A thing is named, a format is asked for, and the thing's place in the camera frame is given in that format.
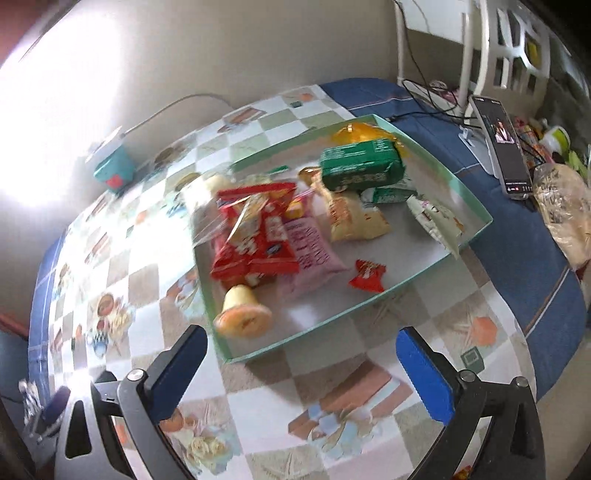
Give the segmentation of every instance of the yellow wrapped candy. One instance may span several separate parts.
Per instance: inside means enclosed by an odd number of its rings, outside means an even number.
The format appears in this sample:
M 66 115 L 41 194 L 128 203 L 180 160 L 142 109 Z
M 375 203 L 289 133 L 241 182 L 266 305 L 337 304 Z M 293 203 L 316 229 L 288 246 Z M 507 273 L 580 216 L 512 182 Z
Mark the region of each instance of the yellow wrapped candy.
M 337 133 L 333 134 L 332 140 L 337 145 L 349 145 L 351 143 L 367 142 L 369 140 L 378 140 L 380 138 L 386 138 L 394 142 L 394 146 L 401 158 L 407 156 L 407 150 L 400 143 L 400 140 L 390 132 L 386 132 L 383 128 L 377 127 L 376 125 L 366 124 L 364 122 L 358 122 L 349 124 L 346 127 L 341 128 Z

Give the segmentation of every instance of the smartphone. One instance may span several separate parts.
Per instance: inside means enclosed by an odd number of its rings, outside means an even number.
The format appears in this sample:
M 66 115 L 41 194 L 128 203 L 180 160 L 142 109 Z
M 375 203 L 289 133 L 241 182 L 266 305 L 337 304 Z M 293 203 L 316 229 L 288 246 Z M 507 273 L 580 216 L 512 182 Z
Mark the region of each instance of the smartphone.
M 482 126 L 495 176 L 505 194 L 525 200 L 532 193 L 530 172 L 513 124 L 499 100 L 472 95 L 470 105 Z

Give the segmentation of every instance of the pink snack bag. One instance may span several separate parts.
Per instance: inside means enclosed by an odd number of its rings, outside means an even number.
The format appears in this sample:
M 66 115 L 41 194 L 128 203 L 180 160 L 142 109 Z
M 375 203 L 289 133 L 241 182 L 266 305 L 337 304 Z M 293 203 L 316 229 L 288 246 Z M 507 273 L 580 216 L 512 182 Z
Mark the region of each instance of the pink snack bag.
M 284 226 L 300 271 L 278 276 L 280 295 L 295 298 L 320 287 L 334 274 L 347 270 L 322 237 L 314 217 L 298 218 Z

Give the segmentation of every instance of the yellow snack bag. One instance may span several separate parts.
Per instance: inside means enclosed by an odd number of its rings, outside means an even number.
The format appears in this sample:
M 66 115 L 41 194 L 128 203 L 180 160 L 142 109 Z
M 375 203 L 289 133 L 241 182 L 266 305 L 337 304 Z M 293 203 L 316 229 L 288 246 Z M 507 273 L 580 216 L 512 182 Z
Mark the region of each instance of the yellow snack bag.
M 322 183 L 320 173 L 314 175 L 312 188 L 326 202 L 332 242 L 371 240 L 392 229 L 379 208 L 364 207 L 356 192 L 331 192 Z

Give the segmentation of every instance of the phone stand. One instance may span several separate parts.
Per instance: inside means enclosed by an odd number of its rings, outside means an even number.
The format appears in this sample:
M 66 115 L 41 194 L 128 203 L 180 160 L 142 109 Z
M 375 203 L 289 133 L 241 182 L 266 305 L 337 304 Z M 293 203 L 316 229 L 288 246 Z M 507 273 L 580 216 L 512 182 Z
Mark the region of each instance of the phone stand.
M 495 172 L 491 160 L 491 154 L 488 151 L 484 136 L 470 127 L 460 127 L 460 130 L 458 137 L 460 137 L 460 140 L 464 142 L 464 145 L 468 147 L 468 150 L 470 150 L 472 155 L 474 155 L 478 162 L 480 162 L 484 171 L 491 177 L 499 178 Z

